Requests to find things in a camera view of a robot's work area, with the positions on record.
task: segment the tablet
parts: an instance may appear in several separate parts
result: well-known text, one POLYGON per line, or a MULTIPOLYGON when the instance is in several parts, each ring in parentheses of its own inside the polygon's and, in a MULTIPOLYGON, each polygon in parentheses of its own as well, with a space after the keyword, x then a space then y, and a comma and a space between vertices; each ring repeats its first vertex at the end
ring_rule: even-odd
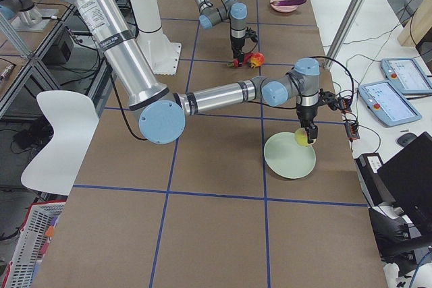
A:
POLYGON ((414 59, 382 59, 385 77, 402 94, 432 94, 432 82, 414 59))
POLYGON ((386 126, 421 119, 420 113, 388 80, 359 86, 358 93, 371 112, 386 126))

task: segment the white table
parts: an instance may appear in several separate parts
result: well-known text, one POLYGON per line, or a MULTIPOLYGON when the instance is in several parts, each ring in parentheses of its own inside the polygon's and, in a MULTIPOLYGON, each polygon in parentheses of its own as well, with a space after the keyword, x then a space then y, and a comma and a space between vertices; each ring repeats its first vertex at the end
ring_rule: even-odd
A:
MULTIPOLYGON (((330 45, 340 22, 348 8, 351 0, 311 0, 317 24, 320 29, 323 45, 330 45)), ((353 40, 363 40, 376 37, 384 32, 392 30, 399 23, 395 13, 387 0, 366 0, 355 19, 353 26, 345 42, 353 40)), ((419 53, 415 48, 401 47, 397 37, 402 31, 402 26, 398 26, 391 34, 388 33, 378 39, 355 42, 343 45, 336 59, 346 64, 347 59, 356 54, 363 54, 371 59, 375 58, 381 46, 390 38, 379 52, 376 60, 391 57, 417 57, 419 53)), ((424 61, 416 58, 420 66, 428 72, 424 61)), ((360 81, 365 74, 371 60, 357 56, 348 62, 348 69, 355 79, 360 81)), ((333 80, 339 83, 343 89, 350 89, 350 80, 337 64, 331 67, 333 80)), ((380 70, 379 62, 373 62, 361 84, 367 84, 384 80, 384 75, 380 70)), ((432 134, 432 110, 430 109, 432 98, 422 98, 412 100, 411 103, 421 113, 423 118, 414 123, 408 123, 395 127, 385 127, 373 114, 368 111, 366 105, 360 100, 358 105, 356 98, 352 104, 353 112, 358 116, 360 124, 375 130, 381 136, 381 147, 378 150, 383 162, 388 161, 393 155, 399 152, 402 147, 396 143, 396 139, 403 133, 402 130, 409 129, 410 132, 419 135, 426 131, 432 134)), ((360 128, 360 140, 354 141, 353 157, 357 158, 362 153, 373 152, 378 147, 378 137, 367 129, 360 128)))

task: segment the light blue cap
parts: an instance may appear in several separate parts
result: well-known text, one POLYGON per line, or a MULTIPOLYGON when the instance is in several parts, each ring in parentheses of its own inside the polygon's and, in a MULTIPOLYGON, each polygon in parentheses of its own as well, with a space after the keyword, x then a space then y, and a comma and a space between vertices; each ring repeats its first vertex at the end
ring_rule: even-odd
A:
POLYGON ((209 30, 213 27, 213 24, 211 23, 210 19, 206 15, 201 15, 199 17, 201 27, 205 30, 209 30))
POLYGON ((245 20, 248 15, 248 8, 243 3, 235 3, 231 6, 230 13, 235 20, 245 20))
POLYGON ((159 100, 142 111, 138 124, 147 140, 156 144, 166 144, 182 135, 186 118, 179 105, 170 100, 159 100))
POLYGON ((306 76, 319 76, 319 63, 311 57, 298 60, 296 64, 294 64, 294 69, 299 74, 304 74, 306 76))
POLYGON ((15 17, 15 13, 9 8, 0 5, 0 13, 6 18, 6 20, 11 20, 15 17))
POLYGON ((278 81, 270 81, 263 86, 261 94, 265 102, 272 107, 281 105, 288 100, 287 88, 278 81))

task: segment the white basket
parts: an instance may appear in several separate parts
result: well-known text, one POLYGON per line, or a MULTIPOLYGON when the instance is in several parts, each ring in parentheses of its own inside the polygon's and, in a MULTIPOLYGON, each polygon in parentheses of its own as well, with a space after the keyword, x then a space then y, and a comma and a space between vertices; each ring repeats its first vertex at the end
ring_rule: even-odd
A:
POLYGON ((46 202, 30 206, 14 255, 7 266, 2 288, 31 287, 36 261, 43 258, 40 250, 47 241, 45 232, 53 217, 59 216, 64 206, 65 202, 46 202))

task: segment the computer mouse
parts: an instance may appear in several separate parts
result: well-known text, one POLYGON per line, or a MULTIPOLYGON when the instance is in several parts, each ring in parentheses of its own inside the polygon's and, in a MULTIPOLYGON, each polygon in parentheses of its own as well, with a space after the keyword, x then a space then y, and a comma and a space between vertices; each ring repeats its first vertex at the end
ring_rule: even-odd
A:
POLYGON ((414 133, 405 133, 404 135, 400 136, 397 139, 397 142, 399 145, 405 147, 412 141, 414 141, 417 138, 417 135, 414 133))

